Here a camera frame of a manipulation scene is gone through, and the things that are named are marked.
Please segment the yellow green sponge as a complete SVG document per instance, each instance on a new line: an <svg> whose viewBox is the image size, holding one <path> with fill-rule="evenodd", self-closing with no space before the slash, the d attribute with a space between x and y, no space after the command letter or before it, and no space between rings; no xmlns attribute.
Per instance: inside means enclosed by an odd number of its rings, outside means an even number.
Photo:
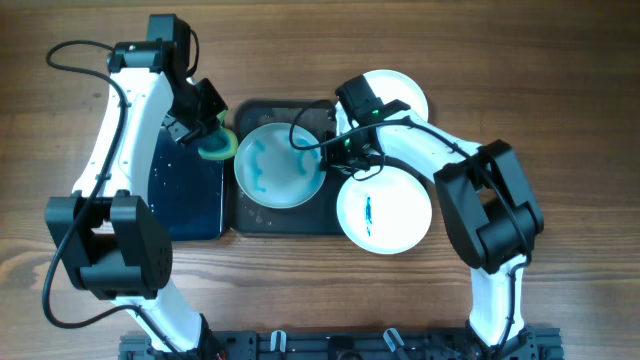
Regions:
<svg viewBox="0 0 640 360"><path fill-rule="evenodd" d="M217 115L220 127L211 133L204 144L198 147L198 154L204 160L224 161L233 158L239 147L237 135L224 126L227 110Z"/></svg>

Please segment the white plate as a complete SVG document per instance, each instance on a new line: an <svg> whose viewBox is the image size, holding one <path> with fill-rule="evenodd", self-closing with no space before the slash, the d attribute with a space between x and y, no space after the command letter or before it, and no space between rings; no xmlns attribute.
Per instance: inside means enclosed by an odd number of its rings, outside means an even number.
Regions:
<svg viewBox="0 0 640 360"><path fill-rule="evenodd" d="M429 105L423 90L409 76L389 69L378 69L363 74L374 94L384 104L400 100L409 105L424 121L429 120Z"/></svg>
<svg viewBox="0 0 640 360"><path fill-rule="evenodd" d="M396 167L359 171L342 185L336 214L344 234L372 253L392 255L416 246L432 220L423 185Z"/></svg>
<svg viewBox="0 0 640 360"><path fill-rule="evenodd" d="M269 123L240 143L234 174L240 189L254 202L288 209L310 200L322 187L321 152L308 130L288 123Z"/></svg>

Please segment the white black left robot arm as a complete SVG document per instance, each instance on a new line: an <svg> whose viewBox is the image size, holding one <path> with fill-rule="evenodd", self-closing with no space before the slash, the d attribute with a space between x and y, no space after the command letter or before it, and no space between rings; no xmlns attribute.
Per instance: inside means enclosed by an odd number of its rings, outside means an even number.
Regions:
<svg viewBox="0 0 640 360"><path fill-rule="evenodd" d="M172 240L148 204L158 134L207 161L233 157L227 105L206 79L195 80L199 40L174 14L153 14L146 38L108 48L101 79L109 100L90 159L66 197L53 197L45 221L56 250L48 268L130 314L152 352L166 359L222 359L206 318L171 278Z"/></svg>

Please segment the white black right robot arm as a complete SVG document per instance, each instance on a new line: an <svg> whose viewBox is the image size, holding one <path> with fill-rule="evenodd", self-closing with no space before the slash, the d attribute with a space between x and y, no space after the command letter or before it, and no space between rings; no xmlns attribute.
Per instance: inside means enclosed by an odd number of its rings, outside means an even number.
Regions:
<svg viewBox="0 0 640 360"><path fill-rule="evenodd" d="M337 200L344 233L394 254L416 245L438 204L454 251L469 267L469 327L488 354L524 330L521 287L544 218L514 149L437 128L417 83L392 70L356 76L336 90L329 163L347 175Z"/></svg>

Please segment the black serving tray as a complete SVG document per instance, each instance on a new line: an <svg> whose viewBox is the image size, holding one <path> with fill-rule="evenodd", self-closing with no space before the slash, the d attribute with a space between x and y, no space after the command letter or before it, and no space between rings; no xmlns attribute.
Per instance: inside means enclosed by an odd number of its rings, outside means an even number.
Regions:
<svg viewBox="0 0 640 360"><path fill-rule="evenodd" d="M233 130L244 139L252 130L269 123L289 123L309 105L309 100L251 99L235 111ZM271 209L255 203L238 185L234 163L225 164L225 224L233 231L256 237L341 236L336 201L345 174L331 170L318 193L309 201L289 209Z"/></svg>

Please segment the black water basin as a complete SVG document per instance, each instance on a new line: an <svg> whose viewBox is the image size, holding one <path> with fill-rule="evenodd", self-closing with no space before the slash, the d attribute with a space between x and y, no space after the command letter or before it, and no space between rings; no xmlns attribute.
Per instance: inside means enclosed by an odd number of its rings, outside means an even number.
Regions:
<svg viewBox="0 0 640 360"><path fill-rule="evenodd" d="M224 163L201 158L166 129L158 134L148 205L174 242L218 239L223 232Z"/></svg>

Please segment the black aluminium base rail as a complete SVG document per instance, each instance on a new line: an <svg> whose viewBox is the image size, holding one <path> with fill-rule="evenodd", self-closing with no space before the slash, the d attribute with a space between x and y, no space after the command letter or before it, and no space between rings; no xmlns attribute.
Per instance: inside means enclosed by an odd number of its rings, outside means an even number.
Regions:
<svg viewBox="0 0 640 360"><path fill-rule="evenodd" d="M213 334L211 359L489 359L484 348L465 328L427 329L422 332L267 333L226 331ZM565 351L557 328L526 327L503 348L502 359L563 360Z"/></svg>

